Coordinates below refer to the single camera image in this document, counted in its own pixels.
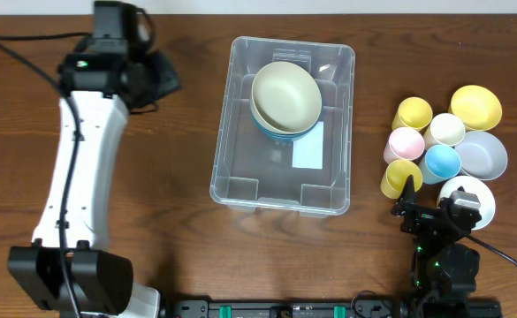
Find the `table surface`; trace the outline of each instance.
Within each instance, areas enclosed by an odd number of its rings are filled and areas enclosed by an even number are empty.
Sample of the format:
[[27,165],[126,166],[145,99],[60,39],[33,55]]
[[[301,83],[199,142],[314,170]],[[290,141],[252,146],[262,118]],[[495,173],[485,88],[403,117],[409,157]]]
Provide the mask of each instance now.
[[[504,107],[492,132],[509,153],[488,182],[497,214],[475,233],[517,258],[517,16],[157,16],[157,44],[183,90],[158,113],[133,117],[110,197],[110,251],[135,279],[213,299],[350,299],[365,289],[409,291],[412,237],[380,193],[382,151],[399,102],[412,95],[445,112],[452,93],[479,84]],[[92,30],[91,17],[0,17],[0,34]],[[351,207],[342,216],[231,211],[209,197],[231,42],[240,35],[344,43],[356,52]],[[8,46],[54,75],[75,39]],[[51,317],[6,270],[10,246],[29,244],[56,158],[58,96],[0,52],[0,317]],[[432,204],[440,185],[426,185]],[[478,290],[517,316],[517,268],[479,246]]]

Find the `plastic bin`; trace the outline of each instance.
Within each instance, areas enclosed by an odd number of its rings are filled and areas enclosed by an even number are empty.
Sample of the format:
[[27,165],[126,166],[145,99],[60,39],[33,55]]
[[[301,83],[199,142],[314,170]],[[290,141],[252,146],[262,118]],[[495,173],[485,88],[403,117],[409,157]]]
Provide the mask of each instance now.
[[[296,167],[293,143],[272,140],[251,118],[248,99],[255,75],[276,61],[303,67],[321,89],[323,145],[318,145],[318,151],[323,157],[316,168]],[[280,208],[305,216],[345,213],[350,206],[353,83],[354,51],[346,45],[234,40],[211,177],[213,200],[246,211]]]

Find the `yellow bowl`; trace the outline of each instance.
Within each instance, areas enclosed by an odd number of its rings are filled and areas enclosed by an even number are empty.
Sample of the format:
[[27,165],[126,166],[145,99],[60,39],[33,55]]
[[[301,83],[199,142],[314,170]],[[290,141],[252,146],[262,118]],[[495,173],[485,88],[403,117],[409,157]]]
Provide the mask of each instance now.
[[419,97],[409,97],[398,107],[393,119],[392,130],[411,127],[416,131],[425,128],[433,119],[433,109],[428,102]]
[[390,199],[398,199],[409,175],[414,176],[415,191],[421,189],[423,175],[415,163],[400,159],[388,164],[380,183],[382,193]]
[[467,130],[487,131],[502,119],[502,104],[487,88],[468,85],[454,93],[449,112],[460,118]]

